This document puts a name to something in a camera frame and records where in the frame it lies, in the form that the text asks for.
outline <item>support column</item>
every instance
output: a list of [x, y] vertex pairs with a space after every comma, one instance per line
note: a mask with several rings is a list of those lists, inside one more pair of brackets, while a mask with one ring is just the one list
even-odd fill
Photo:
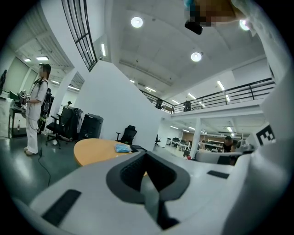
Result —
[[29, 76], [29, 74], [30, 74], [31, 71], [32, 71], [32, 68], [29, 68], [28, 71], [27, 71], [27, 73], [26, 73], [26, 75], [24, 76], [23, 83], [22, 83], [22, 85], [20, 86], [18, 92], [21, 92], [21, 91], [23, 90], [23, 87], [24, 87], [24, 85], [26, 84], [26, 81], [27, 81], [28, 76]]
[[195, 125], [195, 133], [194, 133], [194, 138], [193, 138], [193, 144], [191, 147], [191, 151], [190, 151], [190, 156], [194, 157], [195, 153], [197, 151], [198, 148], [198, 144], [200, 141], [200, 134], [201, 134], [201, 118], [196, 118], [196, 125]]
[[52, 104], [52, 107], [50, 110], [48, 123], [53, 122], [51, 115], [56, 116], [56, 114], [59, 112], [59, 108], [60, 108], [61, 102], [64, 98], [64, 95], [65, 95], [65, 93], [68, 89], [68, 86], [70, 85], [70, 83], [73, 80], [76, 73], [77, 73], [77, 69], [73, 68], [62, 79], [62, 82], [60, 83], [59, 88], [58, 88], [58, 90], [55, 94], [55, 97], [54, 97], [54, 101], [53, 101], [53, 104]]

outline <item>blue cloth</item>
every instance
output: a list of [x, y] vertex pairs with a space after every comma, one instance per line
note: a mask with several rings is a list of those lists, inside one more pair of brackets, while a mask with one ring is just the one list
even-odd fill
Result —
[[116, 152], [130, 152], [130, 147], [127, 145], [115, 145]]

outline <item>black speaker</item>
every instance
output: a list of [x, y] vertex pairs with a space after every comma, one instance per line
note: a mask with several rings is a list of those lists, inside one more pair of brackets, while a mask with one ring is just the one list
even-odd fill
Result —
[[191, 110], [191, 102], [190, 101], [185, 101], [185, 107], [184, 107], [184, 112], [190, 111]]
[[86, 114], [83, 120], [81, 130], [79, 131], [79, 140], [89, 138], [99, 138], [103, 118], [93, 114]]

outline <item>desk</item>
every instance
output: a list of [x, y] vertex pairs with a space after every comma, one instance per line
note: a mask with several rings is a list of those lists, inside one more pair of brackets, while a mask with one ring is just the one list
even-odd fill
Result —
[[116, 156], [130, 153], [117, 153], [115, 145], [122, 144], [113, 140], [85, 139], [74, 146], [74, 157], [80, 166], [105, 161]]
[[[27, 136], [27, 130], [25, 127], [21, 127], [19, 130], [14, 127], [14, 117], [16, 113], [22, 113], [21, 109], [17, 108], [9, 108], [9, 120], [8, 120], [8, 138], [10, 138], [10, 132], [11, 137], [24, 137]], [[12, 127], [10, 127], [10, 118], [12, 117]]]

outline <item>person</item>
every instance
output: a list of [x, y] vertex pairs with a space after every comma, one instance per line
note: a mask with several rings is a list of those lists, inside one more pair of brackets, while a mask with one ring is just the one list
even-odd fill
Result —
[[222, 145], [222, 149], [224, 150], [224, 152], [231, 152], [231, 147], [233, 145], [237, 145], [237, 141], [232, 140], [231, 136], [227, 136], [225, 138], [225, 142]]
[[38, 153], [38, 119], [41, 115], [41, 107], [43, 105], [47, 90], [48, 90], [48, 78], [51, 72], [51, 66], [49, 64], [43, 65], [39, 70], [41, 76], [33, 84], [31, 90], [31, 100], [27, 102], [26, 110], [26, 131], [28, 137], [28, 146], [24, 148], [27, 156]]

